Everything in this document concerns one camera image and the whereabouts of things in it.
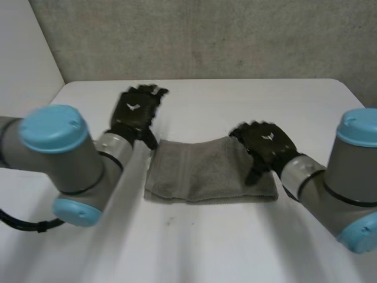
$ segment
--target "white table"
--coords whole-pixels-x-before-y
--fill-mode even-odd
[[[67,84],[70,104],[96,139],[118,95],[156,83],[170,90],[154,132],[180,142],[226,135],[242,121],[276,122],[299,150],[326,164],[341,115],[361,103],[335,80],[92,81]],[[165,205],[143,199],[148,150],[139,143],[111,205],[93,228],[47,233],[0,224],[2,283],[376,282],[377,252],[346,250],[279,185],[273,203]],[[0,170],[0,206],[14,216],[53,218],[57,195],[41,174]]]

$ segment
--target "robotic arm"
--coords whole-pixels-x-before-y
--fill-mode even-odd
[[[42,107],[25,119],[0,117],[0,167],[46,173],[60,191],[52,206],[58,219],[52,222],[18,221],[3,211],[1,220],[16,229],[38,232],[64,222],[94,226],[135,140],[151,150],[157,148],[150,125],[167,92],[156,85],[140,85],[122,93],[110,129],[95,145],[85,120],[71,106]]]
[[[275,124],[244,123],[230,135],[254,157],[246,182],[274,170],[287,194],[349,250],[377,248],[377,109],[343,115],[328,168],[299,153]]]

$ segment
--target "folded towel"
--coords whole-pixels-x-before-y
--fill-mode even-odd
[[[145,189],[164,199],[188,202],[241,196],[276,200],[270,172],[255,185],[245,185],[252,166],[251,155],[231,137],[194,144],[162,140],[148,170]]]

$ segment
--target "gray wall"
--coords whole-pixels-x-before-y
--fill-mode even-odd
[[[377,107],[376,0],[30,0],[66,82],[335,78]]]

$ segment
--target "blue joint cap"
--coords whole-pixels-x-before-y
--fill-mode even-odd
[[[377,212],[348,225],[336,239],[357,254],[377,248]]]
[[[354,146],[377,147],[377,109],[361,108],[346,112],[336,135]]]
[[[102,215],[97,208],[71,199],[55,199],[52,211],[57,218],[80,227],[94,226]]]
[[[50,154],[74,150],[89,135],[83,117],[68,105],[39,108],[23,119],[18,133],[26,147]]]

